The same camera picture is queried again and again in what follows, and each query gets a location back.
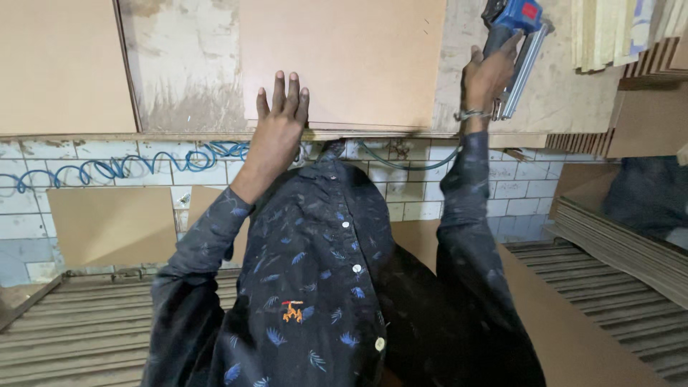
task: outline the left hand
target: left hand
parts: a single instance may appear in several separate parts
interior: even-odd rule
[[[294,161],[301,134],[308,119],[310,93],[299,93],[299,75],[291,73],[289,95],[284,94],[284,72],[275,74],[272,110],[264,88],[258,91],[256,105],[258,126],[251,139],[246,162],[232,182],[234,191],[244,202],[255,203],[275,178]]]

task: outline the right hand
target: right hand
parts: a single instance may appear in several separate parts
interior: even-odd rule
[[[514,73],[516,45],[522,37],[523,32],[518,32],[487,59],[478,46],[471,47],[471,61],[464,67],[463,78],[466,110],[492,112],[493,100],[504,91]]]

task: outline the finger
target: finger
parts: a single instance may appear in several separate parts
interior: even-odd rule
[[[293,117],[299,107],[299,75],[295,72],[289,76],[289,94],[287,94],[287,102],[284,105],[284,114]]]
[[[308,88],[304,87],[301,90],[301,100],[299,101],[299,108],[297,109],[296,119],[301,124],[301,127],[308,121],[308,104],[310,103],[310,92]]]
[[[268,106],[268,97],[265,94],[265,89],[258,90],[258,98],[256,98],[256,107],[258,108],[258,119],[262,120],[270,114],[270,107]]]
[[[279,70],[275,74],[275,91],[272,93],[272,111],[273,114],[282,113],[284,108],[284,71]]]

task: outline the hand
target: hand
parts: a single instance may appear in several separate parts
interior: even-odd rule
[[[251,139],[246,162],[232,182],[232,190],[248,204],[253,204],[294,161],[301,134],[308,119],[310,95],[307,88],[299,93],[299,75],[289,77],[289,95],[284,95],[284,72],[275,74],[272,110],[264,88],[258,91],[258,126]]]
[[[492,112],[494,99],[504,91],[514,73],[516,45],[522,37],[523,33],[518,32],[487,59],[479,47],[471,47],[471,61],[464,67],[463,77],[466,110]]]

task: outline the white tile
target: white tile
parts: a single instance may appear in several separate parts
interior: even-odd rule
[[[539,202],[540,199],[511,199],[509,200],[509,206],[506,208],[506,215],[535,215]]]
[[[76,158],[74,142],[62,141],[21,141],[21,150],[26,158]]]
[[[157,160],[153,171],[155,173],[151,174],[150,169],[141,160],[128,160],[124,164],[126,178],[116,178],[115,185],[118,187],[172,185],[172,173],[168,160]]]
[[[81,160],[105,160],[111,157],[137,155],[136,141],[125,140],[82,140],[75,141],[76,155]]]
[[[527,181],[498,181],[495,199],[525,198],[528,191]]]
[[[106,165],[110,165],[109,160],[102,160],[103,163]],[[48,170],[53,173],[57,174],[57,178],[61,182],[61,187],[84,187],[85,185],[79,178],[79,170],[74,169],[74,168],[64,168],[61,171],[58,170],[62,167],[68,166],[68,165],[73,165],[75,167],[81,168],[81,165],[84,162],[82,160],[46,160],[45,164],[47,164]],[[96,169],[96,166],[94,163],[88,163],[84,166],[83,168],[84,172],[91,176],[90,180],[86,178],[86,181],[89,182],[89,186],[92,187],[98,187],[98,186],[104,186],[104,185],[114,185],[114,181],[112,179],[108,179],[105,176],[101,175],[100,172]]]
[[[138,151],[141,157],[151,160],[156,153],[165,151],[175,160],[184,160],[189,151],[195,151],[196,144],[193,141],[139,141]],[[168,159],[165,155],[158,156],[157,160]]]
[[[362,147],[358,146],[359,140],[359,138],[350,138],[346,141],[345,158],[347,160],[375,160],[373,156],[370,156]],[[389,160],[389,139],[375,140],[367,138],[363,143],[383,160]]]
[[[429,158],[429,138],[395,138],[389,145],[390,160],[428,160]]]
[[[366,175],[368,174],[368,162],[367,161],[350,160],[350,161],[345,161],[344,163],[353,165],[356,168],[363,171],[364,174],[366,174]]]
[[[536,161],[557,161],[565,159],[566,152],[558,149],[538,149],[535,155]]]
[[[49,238],[55,238],[57,236],[57,231],[55,230],[55,222],[52,219],[51,213],[42,213],[43,225],[45,226],[45,235]]]
[[[19,193],[14,188],[0,188],[0,213],[38,213],[34,192],[27,189]]]
[[[420,202],[424,182],[391,182],[387,184],[387,202]]]
[[[430,160],[441,161],[447,159],[459,145],[459,140],[434,138],[430,143]]]
[[[227,183],[232,184],[232,181],[237,177],[239,170],[244,166],[243,161],[228,161],[227,162]]]
[[[394,164],[409,166],[408,161],[397,161]],[[388,167],[379,161],[371,161],[368,167],[368,177],[375,182],[406,181],[409,178],[409,172],[404,169]]]
[[[383,199],[387,196],[387,183],[386,182],[374,182],[375,188],[378,189],[380,192],[380,195],[383,196]]]
[[[431,167],[437,161],[411,161],[412,167]],[[409,181],[440,181],[447,175],[449,163],[427,171],[409,171]]]
[[[43,220],[38,213],[0,215],[0,239],[44,238]]]
[[[173,168],[172,177],[175,185],[225,185],[228,184],[226,168],[224,161],[218,161],[212,168],[200,172],[180,172]]]
[[[404,205],[404,220],[432,220],[440,218],[442,202],[415,202]]]
[[[436,200],[444,201],[444,194],[440,189],[440,182],[431,181],[425,185],[425,198],[423,200],[433,202]]]
[[[547,178],[548,161],[529,161],[519,163],[516,169],[515,180],[544,180]]]
[[[27,263],[26,271],[29,272],[29,278],[34,284],[47,284],[60,275],[55,262]]]
[[[23,158],[19,142],[17,141],[0,141],[0,158]]]
[[[533,180],[528,184],[527,198],[551,198],[555,195],[558,180]]]
[[[390,222],[401,222],[404,220],[404,203],[387,203]]]
[[[491,161],[490,180],[514,180],[518,163],[515,161]]]
[[[493,216],[504,216],[506,215],[506,206],[508,206],[508,200],[494,200],[490,199],[487,201],[487,217],[491,218]]]
[[[561,169],[563,168],[563,162],[552,161],[550,163],[550,168],[547,170],[548,180],[558,180],[561,175]]]
[[[550,208],[552,207],[552,198],[542,198],[540,199],[540,203],[537,205],[537,211],[535,212],[538,215],[547,215],[550,213]]]
[[[21,175],[26,173],[26,164],[24,160],[0,160],[0,174],[14,175],[20,178]],[[24,180],[25,184],[29,184],[30,181]],[[7,176],[0,176],[0,187],[16,187],[17,181],[13,178]]]
[[[26,160],[26,166],[29,171],[47,171],[45,160]],[[24,179],[24,182],[27,185],[31,184],[33,187],[52,186],[52,179],[44,172],[32,172],[28,179]]]

